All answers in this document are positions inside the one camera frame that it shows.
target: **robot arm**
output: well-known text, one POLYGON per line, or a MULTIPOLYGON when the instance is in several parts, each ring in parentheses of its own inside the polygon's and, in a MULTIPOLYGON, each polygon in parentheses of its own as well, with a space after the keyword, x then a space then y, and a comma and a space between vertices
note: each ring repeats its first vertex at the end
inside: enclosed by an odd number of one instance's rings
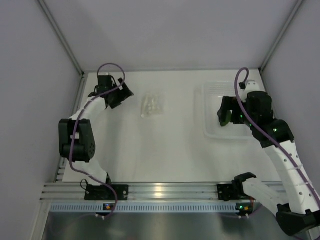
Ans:
MULTIPOLYGON (((75 123, 80 113, 84 110, 81 115, 77 132, 75 136, 75 144, 73 148, 72 162, 73 166, 80 171, 86 172, 93 176, 95 179, 111 184, 108 173, 101 168, 99 161, 95 158, 96 143, 92 130, 92 124, 95 124, 96 119, 109 106, 114 109, 121 105, 128 97, 134 94, 129 90, 127 85, 123 83, 120 78, 118 80, 122 83, 122 89, 117 89, 112 93, 98 97, 93 101, 96 96, 107 92, 117 87, 114 77, 111 75, 99 75, 98 85, 94 88, 94 91, 88 96, 86 102, 81 108, 69 119, 62 119, 59 122, 59 151, 63 158, 69 160, 71 140, 75 123)), ((100 186, 100 184, 92 179, 88 181, 91 186, 100 186)))
POLYGON ((245 124, 250 128, 253 137, 260 142, 276 167, 288 200, 282 199, 277 192, 263 184, 252 173, 235 177, 232 181, 234 190, 240 196, 256 199, 270 210, 276 216, 281 229, 289 236, 320 226, 320 208, 317 202, 319 195, 313 189, 300 161, 294 136, 288 124, 274 118, 272 99, 266 92, 260 90, 258 83, 248 80, 246 83, 241 83, 240 88, 242 89, 240 99, 248 115, 290 154, 294 162, 252 126, 235 97, 224 96, 217 113, 220 125, 223 127, 231 122, 245 124))

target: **gray wall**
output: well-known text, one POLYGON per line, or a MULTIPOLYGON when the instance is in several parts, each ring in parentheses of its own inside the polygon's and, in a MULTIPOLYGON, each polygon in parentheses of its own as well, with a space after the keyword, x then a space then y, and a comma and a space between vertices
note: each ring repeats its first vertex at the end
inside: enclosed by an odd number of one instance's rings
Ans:
POLYGON ((307 0, 263 77, 278 116, 295 136, 301 161, 320 191, 320 1, 307 0))
POLYGON ((0 1, 0 234, 30 237, 79 76, 35 0, 0 1))
POLYGON ((84 70, 260 67, 295 0, 46 0, 84 70))

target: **purple cable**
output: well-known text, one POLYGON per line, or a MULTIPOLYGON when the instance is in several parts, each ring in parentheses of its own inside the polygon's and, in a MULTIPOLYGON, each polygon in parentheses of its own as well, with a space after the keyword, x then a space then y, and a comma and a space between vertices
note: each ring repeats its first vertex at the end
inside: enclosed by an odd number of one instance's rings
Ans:
POLYGON ((88 107, 94 100, 96 100, 97 98, 100 98, 100 97, 102 97, 102 96, 108 95, 108 94, 116 91, 117 89, 119 89, 119 88, 125 83, 125 80, 126 80, 125 71, 122 69, 122 67, 120 67, 119 65, 117 65, 117 64, 115 64, 115 63, 105 63, 105 64, 103 64, 102 66, 100 66, 100 67, 98 68, 98 70, 97 70, 97 73, 96 73, 97 77, 98 77, 98 75, 99 75, 99 72, 100 72, 101 68, 103 68, 104 66, 107 66, 107 65, 113 65, 113 66, 118 67, 118 68, 121 70, 122 74, 123 74, 123 81, 120 83, 119 86, 117 86, 117 87, 115 87, 115 88, 113 88, 113 89, 111 89, 111 90, 109 90, 109 91, 103 92, 103 93, 101 93, 101 94, 93 97, 90 101, 88 101, 88 102, 84 105, 82 111, 80 112, 80 114, 79 114, 79 116, 77 117, 77 119, 76 119, 76 121, 75 121, 75 124, 74 124, 74 129, 73 129, 73 134, 72 134, 72 139, 71 139, 70 155, 69 155, 69 164, 70 164, 70 168, 71 168, 73 171, 75 171, 75 172, 77 172, 77 173, 84 174, 84 175, 88 176, 90 179, 96 181, 97 183, 106 186, 106 187, 107 187, 108 189, 110 189, 111 192, 114 194, 115 201, 114 201, 113 208, 111 209, 110 214, 108 214, 107 216, 105 216, 105 218, 109 218, 109 217, 114 213, 114 211, 115 211, 115 209, 116 209, 116 206, 117 206, 117 203, 118 203, 118 195, 117 195, 116 191, 115 191, 110 185, 108 185, 108 184, 106 184, 105 182, 102 182, 102 181, 96 179, 95 177, 91 176, 89 173, 87 173, 87 172, 85 172, 85 171, 82 171, 82 170, 75 169, 74 166, 72 165, 72 157, 73 157, 73 153, 74 153, 76 133, 77 133, 77 128, 78 128, 78 125, 79 125, 79 121, 80 121, 80 119, 81 119, 81 116, 84 114, 85 110, 87 109, 87 107, 88 107))
POLYGON ((290 156, 290 154, 279 144, 277 143, 270 135, 268 135, 265 131, 263 131, 253 120, 252 118, 249 116, 249 114, 247 113, 246 109, 244 108, 240 96, 239 96, 239 91, 238 91, 238 81, 239 81, 239 76, 241 74, 242 71, 246 71, 246 76, 245 79, 243 81, 243 83, 245 83, 249 77, 249 69, 247 67, 243 67, 241 68, 236 76, 235 76, 235 81, 234 81, 234 90, 235 90, 235 96, 236 96, 236 100, 239 104, 240 109, 242 110, 243 114, 245 115, 246 119, 248 119, 248 121, 260 132, 263 134, 263 136, 265 136, 270 142, 272 142, 277 148, 279 148, 284 155, 290 160, 290 162, 292 163, 292 165, 297 168, 297 172, 299 173, 300 177, 302 178, 302 180, 304 181, 304 183, 307 185, 307 187, 309 188, 309 190, 312 192, 313 197, 316 200, 316 203, 318 204, 318 207, 320 208, 320 199, 315 191, 315 189, 311 186, 311 184, 309 184, 309 181, 307 180, 307 178, 305 177, 304 173, 298 168, 298 164, 295 162, 295 160, 290 156))
POLYGON ((304 240, 303 238, 301 237, 298 237, 298 236, 293 236, 295 239, 298 239, 298 240, 304 240))

